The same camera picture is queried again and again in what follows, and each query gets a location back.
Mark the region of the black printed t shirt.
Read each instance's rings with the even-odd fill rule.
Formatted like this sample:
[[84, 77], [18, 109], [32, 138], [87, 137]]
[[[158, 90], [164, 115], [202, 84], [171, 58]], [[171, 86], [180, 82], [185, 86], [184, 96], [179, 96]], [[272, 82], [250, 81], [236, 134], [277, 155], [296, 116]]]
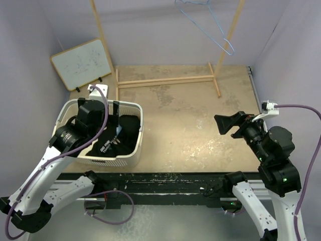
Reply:
[[87, 156], [115, 158], [133, 153], [140, 128], [139, 118], [135, 115], [122, 115], [119, 117], [119, 126], [116, 127], [111, 123], [111, 116], [108, 116], [106, 129]]

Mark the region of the light blue wire hanger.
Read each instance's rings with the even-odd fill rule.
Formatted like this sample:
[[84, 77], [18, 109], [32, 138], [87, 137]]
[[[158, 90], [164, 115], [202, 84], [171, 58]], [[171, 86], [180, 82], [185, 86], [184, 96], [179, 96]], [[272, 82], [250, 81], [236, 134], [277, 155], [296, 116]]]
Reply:
[[216, 15], [213, 1], [174, 1], [175, 7], [228, 56], [235, 49]]

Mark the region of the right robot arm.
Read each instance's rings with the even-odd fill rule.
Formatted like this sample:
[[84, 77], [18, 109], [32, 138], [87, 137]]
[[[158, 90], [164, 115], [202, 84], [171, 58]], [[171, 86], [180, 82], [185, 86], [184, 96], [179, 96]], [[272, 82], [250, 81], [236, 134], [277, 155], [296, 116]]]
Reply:
[[266, 119], [278, 116], [279, 111], [265, 110], [258, 115], [239, 111], [234, 115], [215, 115], [219, 133], [225, 135], [232, 127], [238, 130], [231, 135], [244, 139], [259, 160], [259, 176], [272, 200], [275, 217], [263, 206], [241, 171], [224, 176], [223, 191], [235, 196], [250, 215], [261, 240], [306, 240], [298, 206], [302, 194], [300, 175], [289, 159], [295, 149], [292, 134], [275, 126], [265, 131]]

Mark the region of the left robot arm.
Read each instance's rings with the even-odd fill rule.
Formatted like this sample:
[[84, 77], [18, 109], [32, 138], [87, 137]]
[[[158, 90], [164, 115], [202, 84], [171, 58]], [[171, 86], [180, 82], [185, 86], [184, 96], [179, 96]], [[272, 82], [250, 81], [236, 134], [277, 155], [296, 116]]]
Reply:
[[56, 129], [45, 153], [20, 188], [1, 198], [1, 212], [6, 214], [5, 233], [16, 240], [25, 233], [36, 233], [52, 215], [77, 198], [97, 197], [107, 182], [95, 172], [87, 171], [71, 184], [50, 192], [62, 171], [102, 134], [108, 120], [108, 101], [77, 100], [78, 113]]

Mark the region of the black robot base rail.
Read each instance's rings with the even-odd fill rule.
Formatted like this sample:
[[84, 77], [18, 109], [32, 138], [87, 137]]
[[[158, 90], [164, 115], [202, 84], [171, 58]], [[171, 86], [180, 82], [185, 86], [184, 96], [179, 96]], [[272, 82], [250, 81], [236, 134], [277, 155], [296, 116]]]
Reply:
[[86, 203], [119, 209], [123, 205], [205, 206], [238, 212], [241, 202], [225, 191], [224, 173], [96, 173], [90, 178], [103, 183], [94, 188], [98, 197]]

